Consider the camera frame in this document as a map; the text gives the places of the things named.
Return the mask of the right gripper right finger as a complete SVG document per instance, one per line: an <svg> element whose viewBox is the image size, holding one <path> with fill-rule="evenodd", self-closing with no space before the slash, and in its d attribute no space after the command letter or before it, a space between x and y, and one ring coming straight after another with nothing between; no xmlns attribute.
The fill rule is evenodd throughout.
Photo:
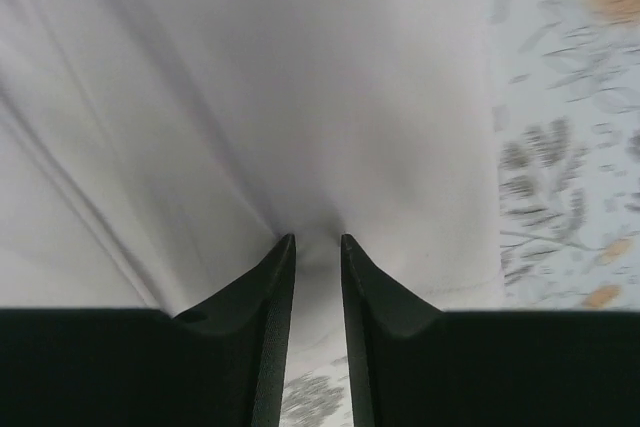
<svg viewBox="0 0 640 427"><path fill-rule="evenodd" d="M635 426L635 312L442 311L351 235L341 285L357 426Z"/></svg>

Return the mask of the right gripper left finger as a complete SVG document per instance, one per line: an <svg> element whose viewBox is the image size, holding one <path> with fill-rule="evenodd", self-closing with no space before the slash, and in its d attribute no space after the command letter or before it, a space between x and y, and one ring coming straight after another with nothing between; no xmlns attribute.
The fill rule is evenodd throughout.
<svg viewBox="0 0 640 427"><path fill-rule="evenodd" d="M177 316L155 309L5 309L5 426L275 426L296 269L281 238Z"/></svg>

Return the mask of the white t shirt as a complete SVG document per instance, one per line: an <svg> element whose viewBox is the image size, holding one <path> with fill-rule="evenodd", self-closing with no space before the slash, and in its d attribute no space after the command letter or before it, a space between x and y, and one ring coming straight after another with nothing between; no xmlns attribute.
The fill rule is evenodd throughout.
<svg viewBox="0 0 640 427"><path fill-rule="evenodd" d="M1 0L1 301L178 313L298 241L290 354L343 344L353 235L500 303L490 0Z"/></svg>

